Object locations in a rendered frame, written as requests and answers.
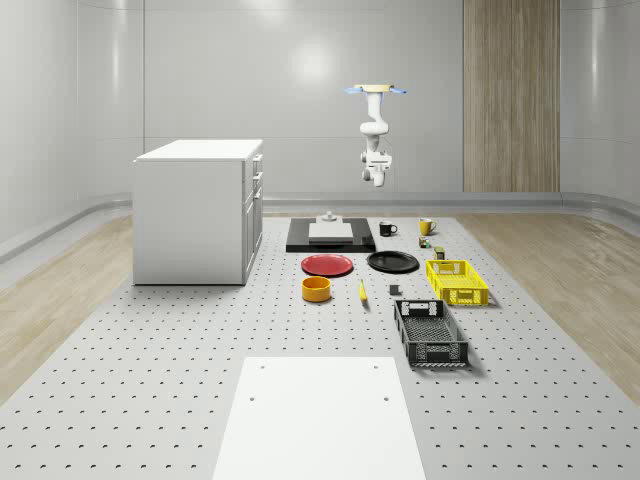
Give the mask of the black plate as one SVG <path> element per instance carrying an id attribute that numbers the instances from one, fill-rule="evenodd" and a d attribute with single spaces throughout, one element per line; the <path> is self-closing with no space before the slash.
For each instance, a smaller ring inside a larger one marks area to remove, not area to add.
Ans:
<path id="1" fill-rule="evenodd" d="M 399 251 L 378 251 L 367 257 L 368 265 L 390 274 L 411 273 L 419 268 L 419 261 L 412 255 Z"/>

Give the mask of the black stove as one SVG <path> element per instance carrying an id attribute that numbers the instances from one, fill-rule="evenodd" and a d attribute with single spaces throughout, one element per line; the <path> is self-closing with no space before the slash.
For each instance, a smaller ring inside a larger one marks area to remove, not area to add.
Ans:
<path id="1" fill-rule="evenodd" d="M 309 239 L 309 226 L 317 218 L 293 218 L 286 242 L 288 253 L 374 253 L 375 240 L 366 218 L 339 216 L 339 223 L 349 224 L 353 240 L 315 242 Z"/>

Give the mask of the red plate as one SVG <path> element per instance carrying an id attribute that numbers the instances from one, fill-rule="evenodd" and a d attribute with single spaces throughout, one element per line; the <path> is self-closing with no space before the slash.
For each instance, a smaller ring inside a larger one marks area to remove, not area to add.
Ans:
<path id="1" fill-rule="evenodd" d="M 343 255 L 316 254 L 304 258 L 301 268 L 311 276 L 339 277 L 349 274 L 353 270 L 353 263 Z"/>

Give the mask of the yellow bowl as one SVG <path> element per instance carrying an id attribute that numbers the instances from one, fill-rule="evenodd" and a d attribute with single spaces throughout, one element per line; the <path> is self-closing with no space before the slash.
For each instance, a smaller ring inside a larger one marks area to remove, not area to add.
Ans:
<path id="1" fill-rule="evenodd" d="M 307 277 L 302 281 L 302 297 L 313 303 L 321 303 L 331 298 L 331 281 L 322 276 Z"/>

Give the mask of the yellow basket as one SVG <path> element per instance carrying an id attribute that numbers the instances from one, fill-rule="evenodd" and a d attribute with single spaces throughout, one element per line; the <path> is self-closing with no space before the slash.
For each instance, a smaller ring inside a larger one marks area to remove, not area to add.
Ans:
<path id="1" fill-rule="evenodd" d="M 428 260 L 426 275 L 436 297 L 450 305 L 487 305 L 489 289 L 466 260 Z"/>

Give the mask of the dark grey basket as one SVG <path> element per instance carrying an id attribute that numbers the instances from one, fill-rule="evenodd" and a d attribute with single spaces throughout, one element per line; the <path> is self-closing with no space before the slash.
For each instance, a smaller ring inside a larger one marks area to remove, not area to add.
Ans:
<path id="1" fill-rule="evenodd" d="M 410 365 L 468 364 L 468 340 L 444 301 L 396 300 L 394 317 Z"/>

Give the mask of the white cabinet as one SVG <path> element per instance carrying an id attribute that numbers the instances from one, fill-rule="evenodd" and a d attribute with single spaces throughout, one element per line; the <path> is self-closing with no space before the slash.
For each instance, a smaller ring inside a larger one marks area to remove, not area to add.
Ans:
<path id="1" fill-rule="evenodd" d="M 133 281 L 243 285 L 262 237 L 260 139 L 176 140 L 133 163 Z"/>

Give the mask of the white board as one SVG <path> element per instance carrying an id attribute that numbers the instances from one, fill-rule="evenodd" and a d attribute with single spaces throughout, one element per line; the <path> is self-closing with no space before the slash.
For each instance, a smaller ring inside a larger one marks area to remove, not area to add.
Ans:
<path id="1" fill-rule="evenodd" d="M 425 480 L 391 357 L 248 357 L 213 480 Z"/>

